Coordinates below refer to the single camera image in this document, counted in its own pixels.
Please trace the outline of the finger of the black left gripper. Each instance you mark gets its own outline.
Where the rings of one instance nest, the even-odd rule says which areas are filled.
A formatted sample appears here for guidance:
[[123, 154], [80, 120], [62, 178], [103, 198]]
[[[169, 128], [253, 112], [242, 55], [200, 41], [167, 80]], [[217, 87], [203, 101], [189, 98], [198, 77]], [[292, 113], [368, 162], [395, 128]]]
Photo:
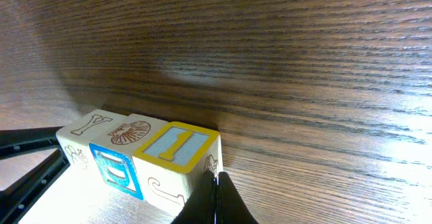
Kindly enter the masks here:
[[1, 224], [18, 223], [36, 201], [70, 166], [60, 149], [1, 191]]
[[42, 150], [58, 150], [64, 157], [56, 133], [61, 127], [1, 130], [1, 160]]

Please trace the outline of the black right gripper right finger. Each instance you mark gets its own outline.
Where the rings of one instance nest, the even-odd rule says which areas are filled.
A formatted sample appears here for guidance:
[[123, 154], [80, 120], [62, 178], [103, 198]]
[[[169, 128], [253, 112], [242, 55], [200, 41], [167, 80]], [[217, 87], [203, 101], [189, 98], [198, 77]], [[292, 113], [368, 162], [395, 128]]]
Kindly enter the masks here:
[[220, 172], [217, 185], [217, 224], [258, 224], [247, 209], [228, 173]]

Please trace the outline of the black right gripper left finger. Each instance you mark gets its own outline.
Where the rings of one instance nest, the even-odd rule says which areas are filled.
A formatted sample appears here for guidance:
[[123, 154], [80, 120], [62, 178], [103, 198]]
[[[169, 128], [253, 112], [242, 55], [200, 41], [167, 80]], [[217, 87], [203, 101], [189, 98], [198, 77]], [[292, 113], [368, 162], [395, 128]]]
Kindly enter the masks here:
[[215, 176], [205, 171], [182, 211], [171, 224], [213, 224], [215, 222]]

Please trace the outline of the yellow number 1 block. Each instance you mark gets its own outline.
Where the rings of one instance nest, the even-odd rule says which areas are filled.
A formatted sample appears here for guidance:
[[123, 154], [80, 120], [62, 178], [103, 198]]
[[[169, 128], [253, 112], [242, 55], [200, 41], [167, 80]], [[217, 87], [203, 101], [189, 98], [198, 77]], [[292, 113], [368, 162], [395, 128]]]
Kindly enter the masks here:
[[223, 171], [220, 133], [178, 121], [165, 125], [132, 158], [144, 199], [173, 216], [205, 171]]

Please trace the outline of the blue letter D block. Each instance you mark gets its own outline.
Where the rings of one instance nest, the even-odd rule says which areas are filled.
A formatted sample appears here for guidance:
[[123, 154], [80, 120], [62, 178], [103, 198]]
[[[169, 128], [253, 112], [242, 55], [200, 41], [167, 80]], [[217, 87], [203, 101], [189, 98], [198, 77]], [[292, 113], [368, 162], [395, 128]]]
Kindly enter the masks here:
[[166, 124], [168, 122], [162, 119], [131, 114], [89, 142], [89, 149], [104, 182], [143, 200], [132, 155]]

